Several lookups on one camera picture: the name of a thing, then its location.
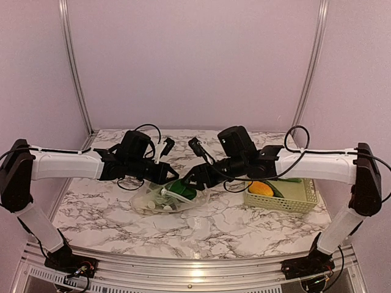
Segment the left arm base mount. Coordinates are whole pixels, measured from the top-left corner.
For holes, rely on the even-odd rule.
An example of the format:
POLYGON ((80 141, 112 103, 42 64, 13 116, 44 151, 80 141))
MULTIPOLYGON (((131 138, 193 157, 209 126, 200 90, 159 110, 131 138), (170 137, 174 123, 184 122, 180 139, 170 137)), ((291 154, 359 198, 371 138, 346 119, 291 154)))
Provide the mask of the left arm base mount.
POLYGON ((74 254, 66 238, 62 234, 61 237, 63 246, 54 253, 47 252, 45 266, 68 273, 68 278, 78 276, 93 278, 98 264, 97 259, 74 254))

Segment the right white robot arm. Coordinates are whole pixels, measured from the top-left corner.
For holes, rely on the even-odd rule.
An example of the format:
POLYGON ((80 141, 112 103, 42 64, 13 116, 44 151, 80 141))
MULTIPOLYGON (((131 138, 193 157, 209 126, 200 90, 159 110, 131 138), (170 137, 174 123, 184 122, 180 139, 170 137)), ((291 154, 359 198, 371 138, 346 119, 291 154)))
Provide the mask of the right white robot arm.
POLYGON ((255 182, 277 179, 312 179, 320 187, 332 221, 321 232, 302 267, 316 273, 346 238, 354 234, 367 217, 377 214, 385 199, 378 164, 366 143, 342 150, 312 150, 281 145, 255 146, 243 126, 221 131, 218 140, 226 157, 217 160, 198 138, 188 145, 204 162, 194 166, 183 183, 197 190, 217 186, 224 181, 255 182))

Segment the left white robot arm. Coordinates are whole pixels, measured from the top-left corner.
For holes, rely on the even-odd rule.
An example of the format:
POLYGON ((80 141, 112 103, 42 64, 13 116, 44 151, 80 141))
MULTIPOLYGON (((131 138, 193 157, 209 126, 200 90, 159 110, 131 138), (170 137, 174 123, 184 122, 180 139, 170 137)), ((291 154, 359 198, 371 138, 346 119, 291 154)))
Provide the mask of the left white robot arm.
POLYGON ((158 144, 140 131, 127 131, 120 143, 110 148, 85 150, 49 149, 16 140, 2 156, 1 206, 12 214, 53 254, 53 261, 63 271, 71 272, 77 258, 69 252, 64 237, 48 218, 62 184, 81 178, 113 181, 127 176, 139 181, 166 184, 179 174, 162 158, 175 142, 170 137, 158 144))

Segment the dark green fake cucumber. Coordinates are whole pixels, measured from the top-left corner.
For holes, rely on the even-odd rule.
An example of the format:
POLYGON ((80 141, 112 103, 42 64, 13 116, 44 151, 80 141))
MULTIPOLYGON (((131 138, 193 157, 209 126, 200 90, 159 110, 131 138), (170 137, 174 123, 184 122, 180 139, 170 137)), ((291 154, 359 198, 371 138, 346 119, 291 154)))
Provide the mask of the dark green fake cucumber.
POLYGON ((273 192, 273 197, 284 198, 282 193, 273 184, 271 184, 269 181, 264 181, 264 183, 271 188, 273 192))

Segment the green fake leafy vegetable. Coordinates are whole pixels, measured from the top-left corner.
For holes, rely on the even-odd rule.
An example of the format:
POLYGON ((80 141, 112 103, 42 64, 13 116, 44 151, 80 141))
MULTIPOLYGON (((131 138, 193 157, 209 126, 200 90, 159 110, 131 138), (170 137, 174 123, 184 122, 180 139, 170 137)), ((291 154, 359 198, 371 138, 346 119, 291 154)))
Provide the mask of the green fake leafy vegetable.
POLYGON ((169 183, 166 186, 166 189, 170 192, 181 195, 188 200, 193 200, 197 196, 197 191, 192 187, 185 186, 180 179, 169 183))

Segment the light green fake cucumber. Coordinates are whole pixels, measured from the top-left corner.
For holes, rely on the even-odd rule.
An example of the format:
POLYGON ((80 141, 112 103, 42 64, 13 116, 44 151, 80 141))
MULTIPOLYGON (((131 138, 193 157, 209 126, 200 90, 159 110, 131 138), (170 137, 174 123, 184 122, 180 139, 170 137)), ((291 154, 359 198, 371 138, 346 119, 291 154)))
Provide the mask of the light green fake cucumber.
POLYGON ((277 181, 288 182, 288 183, 301 183, 302 179, 301 178, 288 178, 288 179, 278 178, 277 181))

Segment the clear polka-dot zip bag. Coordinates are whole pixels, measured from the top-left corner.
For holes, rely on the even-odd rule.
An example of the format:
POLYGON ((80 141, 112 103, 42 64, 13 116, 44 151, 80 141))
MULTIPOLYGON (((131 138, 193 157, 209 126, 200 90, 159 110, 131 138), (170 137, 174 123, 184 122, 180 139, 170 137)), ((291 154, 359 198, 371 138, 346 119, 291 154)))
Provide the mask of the clear polka-dot zip bag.
POLYGON ((141 187, 131 199, 131 207, 142 215, 171 214, 202 206, 209 202, 210 191, 197 190, 197 196, 188 200, 176 193, 170 192, 165 185, 149 183, 141 187))

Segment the pale green plastic basket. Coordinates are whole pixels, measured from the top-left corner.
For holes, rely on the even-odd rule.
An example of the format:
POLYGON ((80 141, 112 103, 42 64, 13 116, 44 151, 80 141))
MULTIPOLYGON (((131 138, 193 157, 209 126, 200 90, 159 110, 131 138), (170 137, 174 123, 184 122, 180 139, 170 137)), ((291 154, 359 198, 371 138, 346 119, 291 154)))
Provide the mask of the pale green plastic basket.
POLYGON ((254 181, 244 191, 244 204, 254 208, 306 214, 318 203, 311 179, 254 181))

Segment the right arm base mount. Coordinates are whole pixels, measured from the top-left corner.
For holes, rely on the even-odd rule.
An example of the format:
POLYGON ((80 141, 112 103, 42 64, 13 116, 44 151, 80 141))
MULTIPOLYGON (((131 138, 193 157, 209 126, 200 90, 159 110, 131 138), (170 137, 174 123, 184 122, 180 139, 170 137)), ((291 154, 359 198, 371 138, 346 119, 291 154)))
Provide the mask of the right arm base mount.
POLYGON ((313 241, 307 256, 287 259, 281 264, 281 271, 287 280, 316 275, 334 268, 332 255, 320 252, 316 240, 313 241))

